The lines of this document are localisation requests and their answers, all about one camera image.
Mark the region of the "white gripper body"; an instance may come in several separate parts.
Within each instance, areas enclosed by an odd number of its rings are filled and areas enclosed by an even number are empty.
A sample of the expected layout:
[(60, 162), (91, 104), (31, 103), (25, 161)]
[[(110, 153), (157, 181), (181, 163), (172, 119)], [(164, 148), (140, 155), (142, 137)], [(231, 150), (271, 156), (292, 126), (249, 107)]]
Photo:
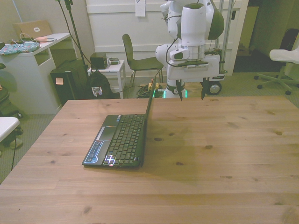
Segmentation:
[(212, 78), (219, 75), (219, 55), (207, 55), (203, 60), (170, 60), (167, 67), (169, 80), (182, 79), (187, 82), (202, 82), (203, 78)]

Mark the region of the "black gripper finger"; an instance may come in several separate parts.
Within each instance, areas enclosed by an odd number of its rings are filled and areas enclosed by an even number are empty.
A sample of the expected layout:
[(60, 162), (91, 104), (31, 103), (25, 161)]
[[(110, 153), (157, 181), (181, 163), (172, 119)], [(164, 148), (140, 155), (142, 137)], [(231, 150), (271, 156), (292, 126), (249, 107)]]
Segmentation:
[(203, 78), (201, 85), (202, 85), (201, 99), (203, 100), (203, 98), (205, 97), (205, 95), (209, 89), (209, 78)]
[(183, 101), (183, 93), (184, 93), (184, 89), (185, 89), (185, 83), (181, 79), (178, 79), (178, 80), (176, 80), (176, 87), (178, 90), (180, 100)]

